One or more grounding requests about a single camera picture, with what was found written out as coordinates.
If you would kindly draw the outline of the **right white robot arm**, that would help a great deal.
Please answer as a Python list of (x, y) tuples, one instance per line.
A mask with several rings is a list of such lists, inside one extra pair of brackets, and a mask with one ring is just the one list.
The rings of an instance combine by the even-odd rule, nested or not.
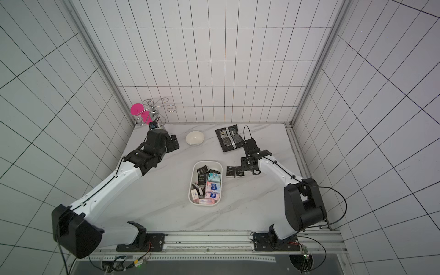
[(284, 188), (284, 218), (269, 227), (270, 244), (276, 245), (328, 220), (320, 189), (329, 189), (337, 194), (339, 191), (320, 186), (312, 178), (295, 175), (278, 162), (270, 151), (260, 150), (253, 138), (244, 141), (243, 149), (243, 171), (254, 175), (263, 173)]

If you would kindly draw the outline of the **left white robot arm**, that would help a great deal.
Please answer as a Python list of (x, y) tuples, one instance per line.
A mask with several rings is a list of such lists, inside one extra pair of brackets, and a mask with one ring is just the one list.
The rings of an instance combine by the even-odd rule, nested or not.
[(121, 251), (148, 248), (147, 230), (139, 223), (106, 227), (98, 219), (126, 188), (178, 149), (175, 135), (160, 128), (149, 130), (145, 141), (124, 156), (117, 169), (94, 189), (69, 206), (59, 205), (52, 211), (53, 239), (78, 259), (112, 245)]

